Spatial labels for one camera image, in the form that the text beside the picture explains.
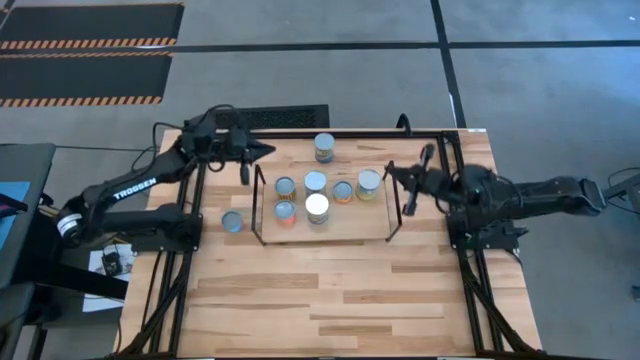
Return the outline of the yellow orange patterned can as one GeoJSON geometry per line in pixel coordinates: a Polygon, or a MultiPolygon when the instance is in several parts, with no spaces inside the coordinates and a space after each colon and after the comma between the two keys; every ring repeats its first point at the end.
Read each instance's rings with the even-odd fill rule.
{"type": "Polygon", "coordinates": [[[274,188],[279,200],[295,200],[296,184],[292,178],[288,176],[279,177],[275,182],[274,188]]]}

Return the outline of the blue yellow tall can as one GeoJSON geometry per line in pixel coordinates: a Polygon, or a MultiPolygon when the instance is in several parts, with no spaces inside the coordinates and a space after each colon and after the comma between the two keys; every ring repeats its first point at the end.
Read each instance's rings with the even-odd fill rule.
{"type": "Polygon", "coordinates": [[[330,163],[334,158],[335,139],[330,133],[319,133],[314,138],[315,159],[319,163],[330,163]]]}

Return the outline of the small black device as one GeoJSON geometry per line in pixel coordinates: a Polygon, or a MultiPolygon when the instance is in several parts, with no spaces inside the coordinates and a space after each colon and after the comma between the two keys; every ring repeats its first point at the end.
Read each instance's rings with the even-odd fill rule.
{"type": "Polygon", "coordinates": [[[118,252],[104,253],[101,258],[103,270],[107,276],[118,276],[123,272],[118,252]]]}

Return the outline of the silver can pale label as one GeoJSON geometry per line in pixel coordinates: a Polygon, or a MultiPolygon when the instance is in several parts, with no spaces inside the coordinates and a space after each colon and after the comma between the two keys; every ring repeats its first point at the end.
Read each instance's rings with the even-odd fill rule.
{"type": "Polygon", "coordinates": [[[321,193],[313,193],[305,200],[305,210],[312,224],[322,224],[328,219],[329,200],[321,193]]]}

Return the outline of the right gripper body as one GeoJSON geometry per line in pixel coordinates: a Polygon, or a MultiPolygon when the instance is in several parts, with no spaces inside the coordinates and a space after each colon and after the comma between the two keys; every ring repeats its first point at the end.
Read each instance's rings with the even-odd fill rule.
{"type": "Polygon", "coordinates": [[[412,166],[420,167],[420,176],[417,177],[418,185],[416,192],[409,194],[408,202],[404,205],[403,214],[413,216],[417,209],[417,198],[419,194],[429,195],[439,199],[442,194],[447,192],[448,179],[444,172],[439,169],[429,168],[428,164],[434,155],[435,146],[427,144],[423,147],[420,154],[420,161],[412,166]]]}

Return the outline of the blue sheet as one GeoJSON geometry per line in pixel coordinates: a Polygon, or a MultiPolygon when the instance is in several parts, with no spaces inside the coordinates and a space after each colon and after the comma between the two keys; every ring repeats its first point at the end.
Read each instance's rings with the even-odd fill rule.
{"type": "Polygon", "coordinates": [[[16,217],[26,213],[30,182],[0,182],[0,250],[6,243],[16,217]]]}

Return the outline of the grey metal stand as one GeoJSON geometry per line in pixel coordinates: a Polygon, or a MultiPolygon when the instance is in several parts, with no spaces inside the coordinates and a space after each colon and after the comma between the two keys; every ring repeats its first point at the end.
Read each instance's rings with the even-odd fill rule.
{"type": "Polygon", "coordinates": [[[640,167],[629,167],[621,169],[611,174],[608,179],[631,170],[638,170],[638,173],[616,184],[610,184],[609,187],[603,191],[604,197],[607,200],[613,199],[614,197],[625,196],[629,192],[633,192],[635,187],[640,186],[640,167]]]}

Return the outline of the orange can pink dots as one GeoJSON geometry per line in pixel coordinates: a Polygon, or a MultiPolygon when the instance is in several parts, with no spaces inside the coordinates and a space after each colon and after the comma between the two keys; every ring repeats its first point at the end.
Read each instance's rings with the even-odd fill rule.
{"type": "Polygon", "coordinates": [[[338,181],[333,186],[332,195],[336,203],[348,203],[352,200],[353,187],[348,181],[338,181]]]}

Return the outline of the carrots label tin can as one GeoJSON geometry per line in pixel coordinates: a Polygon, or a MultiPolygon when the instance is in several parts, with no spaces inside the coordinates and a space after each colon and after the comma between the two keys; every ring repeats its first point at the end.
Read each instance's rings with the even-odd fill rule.
{"type": "Polygon", "coordinates": [[[380,174],[373,169],[364,169],[358,174],[356,195],[363,201],[375,198],[381,182],[380,174]]]}

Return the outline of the grey desk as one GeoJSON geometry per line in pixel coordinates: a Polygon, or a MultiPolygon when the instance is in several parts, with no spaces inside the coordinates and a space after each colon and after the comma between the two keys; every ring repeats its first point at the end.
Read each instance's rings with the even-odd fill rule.
{"type": "Polygon", "coordinates": [[[0,146],[0,185],[28,183],[23,196],[28,210],[14,218],[0,246],[0,289],[12,283],[55,153],[51,143],[0,146]]]}

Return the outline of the black desk leg beam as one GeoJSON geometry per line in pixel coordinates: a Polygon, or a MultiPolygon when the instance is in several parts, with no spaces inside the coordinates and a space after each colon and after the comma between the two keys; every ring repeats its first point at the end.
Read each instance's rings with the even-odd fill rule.
{"type": "Polygon", "coordinates": [[[30,281],[85,294],[123,300],[128,282],[60,263],[32,263],[25,268],[30,281]]]}

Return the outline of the grey blue tall can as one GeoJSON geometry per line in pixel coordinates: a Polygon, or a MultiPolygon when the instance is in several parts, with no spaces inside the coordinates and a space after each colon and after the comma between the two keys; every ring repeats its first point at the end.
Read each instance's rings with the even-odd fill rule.
{"type": "Polygon", "coordinates": [[[304,187],[307,196],[316,193],[324,194],[326,191],[326,185],[327,177],[321,171],[311,170],[304,177],[304,187]]]}

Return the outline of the black hazard stripe mat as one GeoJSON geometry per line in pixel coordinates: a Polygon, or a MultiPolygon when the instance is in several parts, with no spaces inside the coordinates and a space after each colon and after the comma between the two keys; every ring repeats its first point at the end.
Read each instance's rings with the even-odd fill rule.
{"type": "Polygon", "coordinates": [[[0,107],[155,105],[171,52],[0,55],[0,107]]]}
{"type": "Polygon", "coordinates": [[[166,46],[177,41],[182,3],[15,7],[0,50],[166,46]]]}

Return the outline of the teal salmon can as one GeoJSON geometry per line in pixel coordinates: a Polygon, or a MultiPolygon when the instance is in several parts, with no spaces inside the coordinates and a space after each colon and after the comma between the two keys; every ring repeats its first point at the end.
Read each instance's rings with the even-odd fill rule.
{"type": "Polygon", "coordinates": [[[221,223],[225,231],[229,233],[238,233],[243,228],[243,216],[237,211],[227,211],[221,218],[221,223]]]}

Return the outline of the black floor vent grille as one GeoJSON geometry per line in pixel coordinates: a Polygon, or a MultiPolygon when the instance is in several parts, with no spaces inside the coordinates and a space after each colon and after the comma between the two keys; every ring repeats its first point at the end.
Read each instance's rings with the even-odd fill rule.
{"type": "Polygon", "coordinates": [[[329,106],[326,104],[249,108],[220,104],[196,119],[211,120],[217,129],[227,129],[237,124],[250,130],[330,127],[329,106]]]}

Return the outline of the pink patterned can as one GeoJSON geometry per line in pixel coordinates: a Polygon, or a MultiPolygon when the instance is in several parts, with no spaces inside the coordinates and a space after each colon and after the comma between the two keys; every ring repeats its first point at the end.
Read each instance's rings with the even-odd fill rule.
{"type": "Polygon", "coordinates": [[[296,222],[296,205],[290,200],[280,200],[274,205],[274,215],[280,225],[291,227],[296,222]]]}

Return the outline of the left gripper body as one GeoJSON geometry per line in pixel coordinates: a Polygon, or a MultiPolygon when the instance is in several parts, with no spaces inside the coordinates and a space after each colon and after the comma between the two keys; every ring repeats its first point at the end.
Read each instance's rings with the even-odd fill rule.
{"type": "Polygon", "coordinates": [[[249,149],[248,135],[239,125],[229,128],[223,142],[219,160],[222,164],[236,162],[240,164],[240,180],[242,185],[249,184],[249,149]]]}

